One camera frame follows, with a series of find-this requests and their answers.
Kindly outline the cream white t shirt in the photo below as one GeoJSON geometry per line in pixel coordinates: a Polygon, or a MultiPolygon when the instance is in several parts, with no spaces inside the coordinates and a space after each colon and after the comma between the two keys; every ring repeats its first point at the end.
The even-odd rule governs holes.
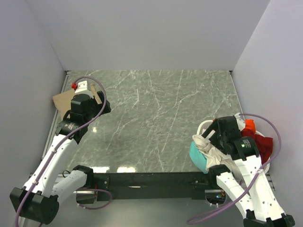
{"type": "Polygon", "coordinates": [[[195,142],[196,147],[207,159],[207,171],[209,171],[211,167],[218,165],[226,165],[228,169],[232,171],[233,162],[230,155],[225,155],[222,153],[219,149],[212,145],[208,139],[202,137],[201,135],[193,135],[192,139],[195,142]]]}

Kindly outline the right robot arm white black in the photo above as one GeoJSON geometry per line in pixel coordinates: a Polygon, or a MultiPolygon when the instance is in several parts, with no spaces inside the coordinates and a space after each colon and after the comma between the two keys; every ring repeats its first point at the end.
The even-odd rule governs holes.
{"type": "Polygon", "coordinates": [[[279,205],[267,180],[261,156],[254,139],[243,137],[236,117],[216,118],[202,134],[209,138],[211,145],[223,154],[230,155],[246,184],[243,189],[233,179],[225,165],[210,169],[208,184],[214,189],[221,188],[231,198],[228,207],[236,205],[243,216],[246,227],[293,227],[293,216],[284,212],[279,205]]]}

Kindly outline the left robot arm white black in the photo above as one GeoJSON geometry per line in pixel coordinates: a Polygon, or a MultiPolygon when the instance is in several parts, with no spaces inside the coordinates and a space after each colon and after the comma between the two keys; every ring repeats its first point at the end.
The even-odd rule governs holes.
{"type": "Polygon", "coordinates": [[[85,90],[76,92],[71,100],[68,118],[62,120],[46,156],[22,188],[13,188],[9,198],[15,209],[14,225],[19,226],[19,218],[27,218],[40,224],[50,224],[59,211],[60,205],[74,191],[95,189],[94,171],[90,167],[76,166],[71,173],[56,182],[57,176],[69,154],[76,149],[88,126],[102,114],[111,112],[105,91],[95,95],[85,90]]]}

